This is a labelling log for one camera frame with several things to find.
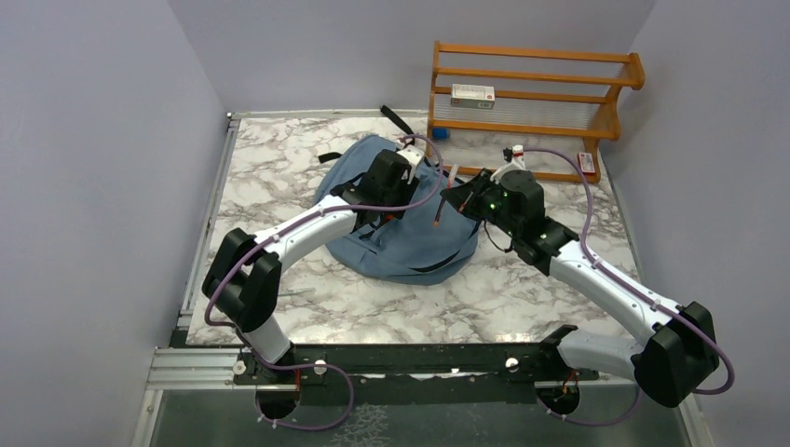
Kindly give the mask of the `red pen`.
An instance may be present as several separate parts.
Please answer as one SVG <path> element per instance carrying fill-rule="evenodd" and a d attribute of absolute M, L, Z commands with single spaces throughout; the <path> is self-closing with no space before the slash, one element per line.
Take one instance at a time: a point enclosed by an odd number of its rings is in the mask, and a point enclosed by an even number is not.
<path fill-rule="evenodd" d="M 451 187 L 454 186 L 454 182 L 455 182 L 458 170 L 459 170 L 459 165 L 458 164 L 453 164 L 452 167 L 450 168 L 448 174 L 447 174 L 447 182 L 446 182 L 446 185 L 444 187 L 445 189 L 450 189 Z M 444 205 L 446 203 L 446 198 L 443 196 L 443 193 L 440 193 L 440 196 L 441 196 L 441 199 L 440 199 L 439 205 L 438 205 L 438 207 L 436 209 L 436 213 L 435 213 L 434 220 L 433 220 L 433 226 L 434 227 L 438 227 L 440 225 L 443 208 L 444 208 Z"/>

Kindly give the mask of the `blue student backpack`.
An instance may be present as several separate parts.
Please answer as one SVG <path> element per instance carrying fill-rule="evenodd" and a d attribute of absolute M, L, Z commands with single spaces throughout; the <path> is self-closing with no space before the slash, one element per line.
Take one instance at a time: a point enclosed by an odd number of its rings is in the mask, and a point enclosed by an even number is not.
<path fill-rule="evenodd" d="M 337 185 L 352 182 L 358 186 L 363 173 L 374 170 L 376 158 L 400 150 L 397 143 L 373 135 L 353 143 L 343 154 L 319 155 L 320 163 L 333 165 L 320 182 L 314 201 L 328 196 Z M 376 219 L 327 243 L 326 248 L 335 260 L 369 278 L 411 285 L 442 283 L 475 253 L 479 225 L 443 206 L 441 200 L 436 195 L 387 223 Z"/>

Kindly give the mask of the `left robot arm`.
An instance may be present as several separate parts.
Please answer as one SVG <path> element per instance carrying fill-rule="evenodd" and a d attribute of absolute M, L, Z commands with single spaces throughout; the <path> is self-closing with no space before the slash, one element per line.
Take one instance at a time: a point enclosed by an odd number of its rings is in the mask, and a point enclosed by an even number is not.
<path fill-rule="evenodd" d="M 257 233 L 236 228 L 227 233 L 201 286 L 209 299 L 204 317 L 223 312 L 259 357 L 257 369 L 281 382 L 293 369 L 291 340 L 274 311 L 282 274 L 317 248 L 371 224 L 402 217 L 412 208 L 422 151 L 408 146 L 378 153 L 370 167 L 331 188 L 317 205 L 291 220 Z"/>

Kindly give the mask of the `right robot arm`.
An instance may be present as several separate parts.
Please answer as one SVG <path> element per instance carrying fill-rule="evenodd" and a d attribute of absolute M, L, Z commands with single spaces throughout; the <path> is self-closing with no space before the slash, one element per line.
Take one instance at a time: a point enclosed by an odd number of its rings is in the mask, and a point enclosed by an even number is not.
<path fill-rule="evenodd" d="M 631 335 L 572 330 L 538 352 L 545 376 L 559 379 L 573 368 L 610 373 L 634 380 L 652 400 L 673 408 L 718 368 L 711 312 L 655 293 L 587 248 L 547 216 L 543 188 L 530 171 L 512 170 L 496 180 L 484 169 L 441 196 L 461 215 L 506 233 L 522 261 L 580 292 Z"/>

